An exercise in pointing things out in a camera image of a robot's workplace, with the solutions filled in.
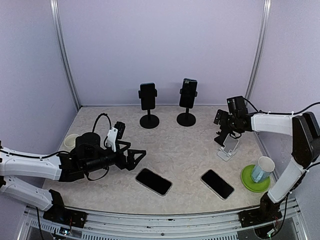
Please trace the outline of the black folding phone stand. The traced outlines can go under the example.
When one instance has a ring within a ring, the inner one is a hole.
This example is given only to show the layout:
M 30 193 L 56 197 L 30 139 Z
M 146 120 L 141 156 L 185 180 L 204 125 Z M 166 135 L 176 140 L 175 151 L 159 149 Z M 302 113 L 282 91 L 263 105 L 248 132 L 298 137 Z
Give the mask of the black folding phone stand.
M 214 138 L 214 141 L 216 143 L 218 143 L 221 147 L 224 147 L 224 142 L 227 138 L 227 136 L 229 135 L 229 131 L 228 130 L 220 130 L 217 133 L 217 136 Z

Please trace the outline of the blue-edged black phone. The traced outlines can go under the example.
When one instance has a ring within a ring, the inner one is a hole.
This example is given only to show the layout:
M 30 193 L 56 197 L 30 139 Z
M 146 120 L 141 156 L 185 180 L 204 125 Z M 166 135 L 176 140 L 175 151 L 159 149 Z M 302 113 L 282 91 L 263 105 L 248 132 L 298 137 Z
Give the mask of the blue-edged black phone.
M 182 88 L 180 89 L 179 106 L 182 108 L 192 109 L 194 106 L 198 82 L 195 79 L 184 78 Z

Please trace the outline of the black round-base phone stand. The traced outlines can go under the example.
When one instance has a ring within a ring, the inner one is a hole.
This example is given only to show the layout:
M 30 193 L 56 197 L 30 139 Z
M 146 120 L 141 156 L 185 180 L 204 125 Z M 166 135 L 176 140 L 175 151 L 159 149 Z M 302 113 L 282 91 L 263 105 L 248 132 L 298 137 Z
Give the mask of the black round-base phone stand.
M 176 121 L 183 127 L 191 127 L 196 123 L 196 117 L 190 113 L 191 108 L 185 108 L 185 112 L 180 113 Z

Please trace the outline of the teal-edged black phone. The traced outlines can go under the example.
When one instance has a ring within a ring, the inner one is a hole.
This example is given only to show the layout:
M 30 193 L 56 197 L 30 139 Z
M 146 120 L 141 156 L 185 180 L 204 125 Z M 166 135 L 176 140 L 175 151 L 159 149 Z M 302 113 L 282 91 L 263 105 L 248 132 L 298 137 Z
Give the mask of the teal-edged black phone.
M 143 111 L 155 109 L 157 90 L 153 82 L 142 83 L 140 85 L 140 90 L 138 91 L 138 96 L 141 101 L 141 109 Z

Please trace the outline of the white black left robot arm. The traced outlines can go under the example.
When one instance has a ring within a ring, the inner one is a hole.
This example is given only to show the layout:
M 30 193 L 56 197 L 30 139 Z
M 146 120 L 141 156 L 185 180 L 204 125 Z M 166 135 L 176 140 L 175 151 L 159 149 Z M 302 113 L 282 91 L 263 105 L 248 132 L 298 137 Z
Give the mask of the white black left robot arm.
M 130 146 L 129 142 L 118 140 L 118 132 L 113 129 L 107 138 L 106 148 L 101 147 L 101 138 L 94 132 L 78 136 L 70 152 L 28 155 L 3 147 L 0 150 L 0 192 L 42 211 L 49 211 L 57 221 L 66 222 L 70 211 L 59 192 L 36 187 L 19 177 L 70 183 L 89 178 L 90 173 L 108 170 L 113 165 L 132 171 L 147 152 L 131 149 Z

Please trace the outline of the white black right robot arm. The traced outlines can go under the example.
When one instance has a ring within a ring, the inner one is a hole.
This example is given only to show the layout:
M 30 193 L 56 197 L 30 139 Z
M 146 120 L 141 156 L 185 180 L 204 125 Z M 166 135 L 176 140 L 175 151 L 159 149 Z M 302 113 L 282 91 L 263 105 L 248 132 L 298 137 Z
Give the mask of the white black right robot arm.
M 228 111 L 219 109 L 214 124 L 219 126 L 214 139 L 223 145 L 227 137 L 236 138 L 244 132 L 267 132 L 292 137 L 291 159 L 275 185 L 261 199 L 265 202 L 256 210 L 256 218 L 266 222 L 275 212 L 275 204 L 283 201 L 294 190 L 310 168 L 316 166 L 320 156 L 320 125 L 313 112 L 307 108 L 299 112 L 279 113 L 255 110 L 249 112 L 243 96 L 227 99 Z

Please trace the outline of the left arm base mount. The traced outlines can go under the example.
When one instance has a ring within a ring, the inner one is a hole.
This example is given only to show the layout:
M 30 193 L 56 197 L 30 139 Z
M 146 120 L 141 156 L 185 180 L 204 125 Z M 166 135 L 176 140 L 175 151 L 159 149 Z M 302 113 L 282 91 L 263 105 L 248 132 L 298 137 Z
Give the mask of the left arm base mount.
M 87 220 L 87 215 L 88 214 L 84 211 L 72 210 L 54 205 L 43 213 L 43 218 L 54 223 L 83 229 Z

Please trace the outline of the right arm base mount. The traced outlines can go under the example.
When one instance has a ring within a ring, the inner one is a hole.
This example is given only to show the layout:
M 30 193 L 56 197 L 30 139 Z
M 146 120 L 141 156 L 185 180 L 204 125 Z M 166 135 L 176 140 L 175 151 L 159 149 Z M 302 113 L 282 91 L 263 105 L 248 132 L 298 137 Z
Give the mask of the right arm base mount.
M 240 224 L 242 228 L 251 227 L 275 221 L 276 218 L 281 219 L 282 213 L 280 210 L 275 212 L 265 213 L 261 208 L 255 208 L 250 210 L 243 210 L 238 213 Z

